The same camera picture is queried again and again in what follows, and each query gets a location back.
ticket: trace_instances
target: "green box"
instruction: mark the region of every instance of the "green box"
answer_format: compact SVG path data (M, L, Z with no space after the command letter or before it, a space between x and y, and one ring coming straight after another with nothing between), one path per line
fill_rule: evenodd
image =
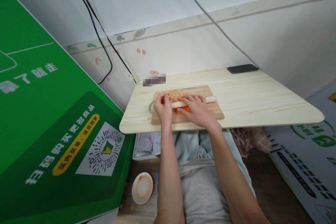
M0 223L118 208L135 140L123 112L17 0L0 5Z

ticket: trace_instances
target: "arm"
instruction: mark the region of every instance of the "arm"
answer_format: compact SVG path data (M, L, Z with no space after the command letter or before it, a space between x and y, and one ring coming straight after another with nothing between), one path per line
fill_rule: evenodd
M182 109L178 111L208 130L218 179L229 205L232 222L269 223L232 155L221 125L208 111L205 98L192 95L179 100L189 106L191 113Z
M185 223L180 170L171 129L173 112L168 95L157 96L154 103L161 123L160 186L155 223Z

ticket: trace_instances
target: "wall trim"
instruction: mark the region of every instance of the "wall trim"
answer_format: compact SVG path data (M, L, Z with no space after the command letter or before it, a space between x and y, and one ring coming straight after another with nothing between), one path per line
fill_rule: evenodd
M221 10L216 10L210 12L209 14L217 22L222 22L233 18L239 18L242 16L252 15L279 8L286 8L311 1L318 1L318 0L257 0L249 3L244 3L241 5L224 8ZM121 34L111 35L109 36L109 39L111 40L113 45L118 45L133 40L158 36L166 33L176 32L179 30L189 29L192 27L204 26L210 23L211 20L205 14L200 14L192 17L186 17L183 19L170 21L167 23L154 25L151 27L144 27L141 29ZM110 46L108 44L106 37L102 38L101 40L106 47ZM99 40L95 39L75 45L69 45L64 48L69 54L76 54L79 52L88 51L101 47L102 46Z

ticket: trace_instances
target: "floor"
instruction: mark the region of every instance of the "floor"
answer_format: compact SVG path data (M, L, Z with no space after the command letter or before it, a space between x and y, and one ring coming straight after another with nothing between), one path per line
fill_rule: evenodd
M252 179L258 203L272 224L314 223L266 154L252 149L248 158L243 158L243 161ZM122 207L114 223L152 224L154 222L157 212L159 167L160 159L132 160ZM154 181L153 193L148 202L143 205L136 204L132 199L132 184L140 172L148 172Z

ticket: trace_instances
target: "small plate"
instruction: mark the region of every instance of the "small plate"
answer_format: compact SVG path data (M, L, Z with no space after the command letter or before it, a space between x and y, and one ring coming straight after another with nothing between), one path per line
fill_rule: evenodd
M153 192L153 179L149 173L140 173L134 180L132 186L133 200L141 205L151 197Z

